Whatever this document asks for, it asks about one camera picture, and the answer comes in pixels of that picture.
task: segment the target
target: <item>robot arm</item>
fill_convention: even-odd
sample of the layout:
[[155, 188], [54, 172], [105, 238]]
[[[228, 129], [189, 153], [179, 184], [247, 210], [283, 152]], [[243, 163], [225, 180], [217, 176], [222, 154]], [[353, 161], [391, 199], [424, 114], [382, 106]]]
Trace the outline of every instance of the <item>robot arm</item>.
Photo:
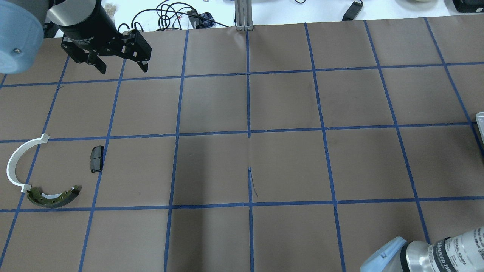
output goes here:
[[77, 63], [101, 73], [99, 56], [116, 55], [148, 71], [151, 47], [138, 30], [123, 35], [101, 6], [101, 0], [0, 0], [0, 73], [29, 69], [44, 36], [45, 16], [64, 32], [61, 47]]

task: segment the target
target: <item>blue cap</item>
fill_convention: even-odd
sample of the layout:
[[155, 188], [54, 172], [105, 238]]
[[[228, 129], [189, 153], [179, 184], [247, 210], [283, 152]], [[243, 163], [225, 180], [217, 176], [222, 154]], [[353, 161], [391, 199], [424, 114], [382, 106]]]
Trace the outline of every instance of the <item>blue cap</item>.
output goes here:
[[397, 237], [378, 249], [360, 268], [360, 272], [382, 272], [395, 254], [407, 243]]
[[44, 28], [32, 13], [0, 0], [0, 73], [29, 69], [43, 39]]

